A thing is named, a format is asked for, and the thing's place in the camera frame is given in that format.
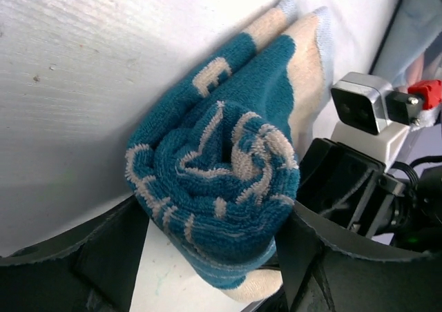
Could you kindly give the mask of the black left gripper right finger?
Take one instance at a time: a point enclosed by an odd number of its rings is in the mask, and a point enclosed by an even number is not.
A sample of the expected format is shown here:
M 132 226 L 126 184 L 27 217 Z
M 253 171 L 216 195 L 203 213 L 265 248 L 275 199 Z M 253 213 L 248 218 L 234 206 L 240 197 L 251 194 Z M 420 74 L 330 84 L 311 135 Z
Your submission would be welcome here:
M 440 311 L 441 256 L 384 245 L 300 203 L 276 236 L 290 311 Z

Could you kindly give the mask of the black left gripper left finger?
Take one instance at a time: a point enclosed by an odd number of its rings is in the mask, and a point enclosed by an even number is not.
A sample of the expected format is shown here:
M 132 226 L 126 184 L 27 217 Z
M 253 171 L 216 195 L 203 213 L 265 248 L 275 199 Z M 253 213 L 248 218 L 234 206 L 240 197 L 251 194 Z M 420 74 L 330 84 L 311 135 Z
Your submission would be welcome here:
M 1 310 L 129 311 L 148 217 L 134 197 L 1 258 Z

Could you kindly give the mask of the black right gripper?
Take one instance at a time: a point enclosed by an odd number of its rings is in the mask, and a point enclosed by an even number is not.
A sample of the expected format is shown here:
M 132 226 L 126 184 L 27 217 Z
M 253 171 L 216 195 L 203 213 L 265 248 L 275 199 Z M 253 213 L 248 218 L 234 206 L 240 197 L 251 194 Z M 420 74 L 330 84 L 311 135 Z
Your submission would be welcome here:
M 371 238 L 406 221 L 406 185 L 380 161 L 342 143 L 313 140 L 300 174 L 298 202 L 349 231 Z

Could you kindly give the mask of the teal beige cartoon towel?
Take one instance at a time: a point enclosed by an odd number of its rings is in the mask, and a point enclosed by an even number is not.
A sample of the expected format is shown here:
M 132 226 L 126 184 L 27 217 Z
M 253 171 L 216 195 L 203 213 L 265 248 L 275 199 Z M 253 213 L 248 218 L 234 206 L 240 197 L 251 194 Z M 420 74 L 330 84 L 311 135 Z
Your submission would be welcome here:
M 125 177 L 142 208 L 235 301 L 282 286 L 265 264 L 333 74 L 328 9 L 299 17 L 280 0 L 166 91 L 128 141 Z

